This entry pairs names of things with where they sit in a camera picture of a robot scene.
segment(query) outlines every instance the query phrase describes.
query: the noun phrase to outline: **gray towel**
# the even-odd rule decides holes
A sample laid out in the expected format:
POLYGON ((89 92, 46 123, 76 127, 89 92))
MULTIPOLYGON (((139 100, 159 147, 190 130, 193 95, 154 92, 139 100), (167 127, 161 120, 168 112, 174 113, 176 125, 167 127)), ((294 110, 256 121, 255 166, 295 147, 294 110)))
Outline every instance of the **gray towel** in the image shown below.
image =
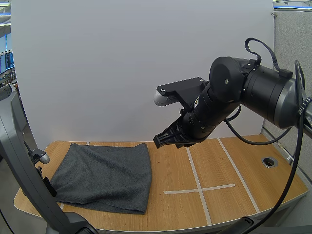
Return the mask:
POLYGON ((51 179, 56 201, 87 209, 145 214, 152 182, 147 145, 71 144, 51 179))

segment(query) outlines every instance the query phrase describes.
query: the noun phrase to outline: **monitor screen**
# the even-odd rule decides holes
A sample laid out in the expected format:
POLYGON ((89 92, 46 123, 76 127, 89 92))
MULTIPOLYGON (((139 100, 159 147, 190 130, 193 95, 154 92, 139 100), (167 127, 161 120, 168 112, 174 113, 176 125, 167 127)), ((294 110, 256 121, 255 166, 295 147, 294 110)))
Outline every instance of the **monitor screen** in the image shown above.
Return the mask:
POLYGON ((5 58, 6 58, 6 69, 8 70, 14 67, 12 52, 5 54, 5 58))
POLYGON ((3 73, 6 71, 6 65, 5 65, 5 55, 0 56, 0 73, 3 73))

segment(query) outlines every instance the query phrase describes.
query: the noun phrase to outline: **table surface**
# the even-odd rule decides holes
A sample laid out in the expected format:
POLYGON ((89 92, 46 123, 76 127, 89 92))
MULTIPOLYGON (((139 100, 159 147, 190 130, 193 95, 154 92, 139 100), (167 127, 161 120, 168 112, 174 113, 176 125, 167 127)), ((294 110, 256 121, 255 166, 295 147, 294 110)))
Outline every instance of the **table surface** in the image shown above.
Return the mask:
MULTIPOLYGON (((267 141, 263 135, 247 136, 267 141)), ((75 142, 85 145, 86 142, 75 142)), ((90 142, 89 145, 133 147, 142 142, 90 142)), ((291 167, 272 146, 252 146, 236 137, 208 139, 190 148, 174 145, 157 149, 148 146, 152 185, 145 215, 101 212, 59 204, 65 212, 82 215, 97 229, 160 231, 203 227, 228 222, 272 208, 280 197, 291 167), (278 165, 267 168, 264 157, 278 165)), ((71 142, 51 143, 46 152, 50 162, 40 163, 43 176, 52 177, 71 142)), ((298 175, 284 200, 290 203, 308 191, 298 175)), ((21 191, 14 198, 16 208, 40 216, 21 191)))

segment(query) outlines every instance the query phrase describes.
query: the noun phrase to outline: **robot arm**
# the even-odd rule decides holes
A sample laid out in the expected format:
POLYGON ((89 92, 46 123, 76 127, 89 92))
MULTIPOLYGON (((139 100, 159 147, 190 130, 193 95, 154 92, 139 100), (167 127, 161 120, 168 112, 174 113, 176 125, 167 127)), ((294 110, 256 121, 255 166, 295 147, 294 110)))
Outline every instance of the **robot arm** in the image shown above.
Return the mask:
POLYGON ((247 51, 257 55, 257 60, 219 57, 211 65, 209 81, 194 78, 162 85, 157 88, 155 104, 164 106, 179 101, 184 109, 181 116, 165 131, 154 137, 157 148, 175 144, 189 147, 205 140, 218 124, 225 121, 234 134, 248 144, 271 144, 282 138, 290 129, 275 140, 260 143, 242 138, 229 121, 238 116, 226 117, 240 104, 261 115, 281 129, 298 128, 297 147, 294 161, 285 188, 271 211, 261 220, 242 217, 220 234, 247 234, 266 220, 278 209, 293 181, 298 165, 304 129, 312 137, 311 98, 304 92, 304 76, 298 61, 295 61, 296 80, 293 73, 278 67, 274 52, 263 42, 249 38, 245 42, 247 51), (262 43, 270 52, 277 71, 261 66, 261 56, 252 52, 251 40, 262 43))
MULTIPOLYGON (((240 104, 281 129, 296 126, 299 106, 293 73, 260 63, 261 58, 219 57, 211 65, 208 82, 193 78, 157 87, 156 105, 179 101, 184 109, 175 122, 154 137, 156 146, 175 144, 180 148, 202 142, 240 104)), ((305 129, 311 132, 308 121, 305 129)))

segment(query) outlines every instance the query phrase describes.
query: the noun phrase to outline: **white backdrop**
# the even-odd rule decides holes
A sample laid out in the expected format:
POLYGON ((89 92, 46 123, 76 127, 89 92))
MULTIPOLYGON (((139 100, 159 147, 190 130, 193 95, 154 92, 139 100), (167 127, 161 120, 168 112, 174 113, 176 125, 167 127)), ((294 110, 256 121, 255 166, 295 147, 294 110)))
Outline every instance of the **white backdrop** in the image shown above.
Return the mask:
MULTIPOLYGON (((152 141, 181 109, 155 106, 156 87, 207 80, 218 56, 255 58, 244 48, 248 37, 273 48, 271 11, 271 0, 14 0, 15 68, 38 147, 152 141)), ((251 48, 272 67, 263 46, 251 48)), ((243 108, 234 127, 258 134, 262 122, 243 108)), ((211 135, 228 136, 225 125, 211 135)))

